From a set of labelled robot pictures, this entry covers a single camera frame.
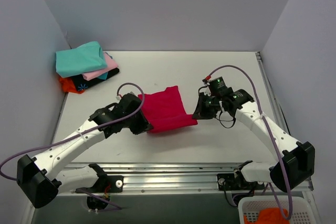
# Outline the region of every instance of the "white table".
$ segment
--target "white table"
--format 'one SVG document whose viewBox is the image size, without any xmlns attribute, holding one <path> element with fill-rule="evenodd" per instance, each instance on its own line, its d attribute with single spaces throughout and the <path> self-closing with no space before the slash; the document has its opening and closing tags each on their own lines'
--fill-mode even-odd
<svg viewBox="0 0 336 224">
<path fill-rule="evenodd" d="M 111 51 L 120 73 L 83 94 L 67 96 L 54 141 L 73 132 L 96 109 L 116 102 L 116 91 L 124 82 L 138 84 L 145 93 L 155 93 L 178 85 L 187 113 L 197 104 L 197 89 L 213 69 L 236 65 L 253 79 L 263 111 L 274 119 L 270 101 L 254 52 L 173 52 Z M 223 76 L 234 90 L 253 91 L 246 77 L 235 69 L 223 69 L 213 77 Z M 121 93 L 138 90 L 124 87 Z M 217 120 L 199 121 L 197 126 L 175 131 L 132 135 L 128 129 L 114 134 L 77 157 L 75 163 L 241 163 L 246 160 L 273 161 L 271 153 L 239 122 L 232 129 Z"/>
</svg>

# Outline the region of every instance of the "gray floor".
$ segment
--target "gray floor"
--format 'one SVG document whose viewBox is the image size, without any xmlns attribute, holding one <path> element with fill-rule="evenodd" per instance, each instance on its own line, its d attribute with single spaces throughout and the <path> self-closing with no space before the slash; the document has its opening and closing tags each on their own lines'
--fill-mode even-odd
<svg viewBox="0 0 336 224">
<path fill-rule="evenodd" d="M 33 224 L 60 223 L 239 223 L 238 209 L 223 194 L 113 196 L 122 211 L 88 213 L 86 197 L 57 197 L 37 209 Z"/>
</svg>

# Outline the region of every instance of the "white plastic basket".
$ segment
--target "white plastic basket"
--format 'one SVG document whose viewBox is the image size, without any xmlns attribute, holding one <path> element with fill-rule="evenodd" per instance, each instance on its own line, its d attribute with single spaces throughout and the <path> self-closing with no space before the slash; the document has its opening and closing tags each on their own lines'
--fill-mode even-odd
<svg viewBox="0 0 336 224">
<path fill-rule="evenodd" d="M 288 210 L 288 197 L 278 196 L 282 208 Z M 259 212 L 266 208 L 278 207 L 274 196 L 253 196 L 243 198 L 238 204 L 240 224 L 244 224 L 244 215 L 248 221 L 257 221 Z M 300 197 L 293 197 L 293 215 L 290 224 L 316 224 L 314 214 L 308 202 Z"/>
</svg>

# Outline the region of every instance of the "orange cloth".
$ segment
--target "orange cloth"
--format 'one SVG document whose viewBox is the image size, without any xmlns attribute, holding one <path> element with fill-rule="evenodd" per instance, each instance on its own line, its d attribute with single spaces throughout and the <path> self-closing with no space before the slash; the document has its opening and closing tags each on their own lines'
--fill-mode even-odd
<svg viewBox="0 0 336 224">
<path fill-rule="evenodd" d="M 85 91 L 85 89 L 83 89 L 81 91 L 77 91 L 72 79 L 69 78 L 69 77 L 68 78 L 62 78 L 60 76 L 58 81 L 61 83 L 62 89 L 63 89 L 64 92 L 72 92 L 72 93 L 82 94 Z"/>
<path fill-rule="evenodd" d="M 256 222 L 249 222 L 244 215 L 244 222 L 245 224 L 289 224 L 289 221 L 282 217 L 279 208 L 268 208 L 260 211 Z"/>
</svg>

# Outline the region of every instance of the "screw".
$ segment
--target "screw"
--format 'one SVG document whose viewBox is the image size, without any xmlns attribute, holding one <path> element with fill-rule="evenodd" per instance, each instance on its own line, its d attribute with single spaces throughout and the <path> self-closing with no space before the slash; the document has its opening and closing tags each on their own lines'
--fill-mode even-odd
<svg viewBox="0 0 336 224">
<path fill-rule="evenodd" d="M 225 182 L 225 179 L 223 179 L 223 178 L 220 178 L 219 180 L 218 180 L 218 183 L 222 186 L 222 185 L 224 185 L 224 182 Z"/>
<path fill-rule="evenodd" d="M 122 187 L 122 181 L 121 180 L 117 180 L 115 184 L 116 184 L 115 186 L 117 188 L 121 188 Z"/>
</svg>

